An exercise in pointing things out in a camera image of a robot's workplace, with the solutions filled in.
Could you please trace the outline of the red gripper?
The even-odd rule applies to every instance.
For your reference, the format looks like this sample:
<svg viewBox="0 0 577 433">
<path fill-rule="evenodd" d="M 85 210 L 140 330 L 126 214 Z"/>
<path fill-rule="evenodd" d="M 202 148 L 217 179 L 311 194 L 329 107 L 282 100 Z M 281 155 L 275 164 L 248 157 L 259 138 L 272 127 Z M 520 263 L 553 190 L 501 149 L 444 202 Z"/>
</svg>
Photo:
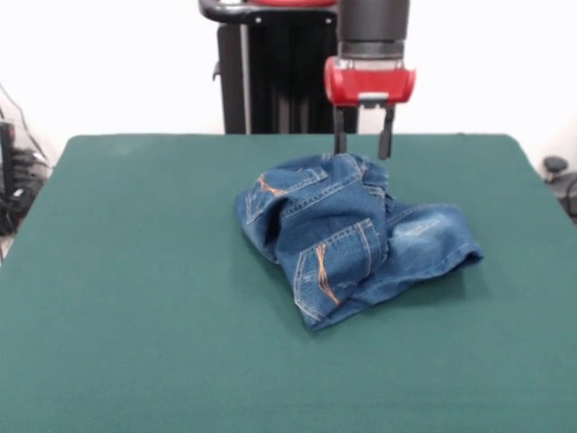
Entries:
<svg viewBox="0 0 577 433">
<path fill-rule="evenodd" d="M 325 93 L 334 107 L 334 153 L 347 152 L 343 106 L 388 106 L 380 132 L 378 157 L 391 155 L 395 107 L 412 96 L 416 71 L 392 61 L 348 60 L 330 57 L 324 67 Z"/>
</svg>

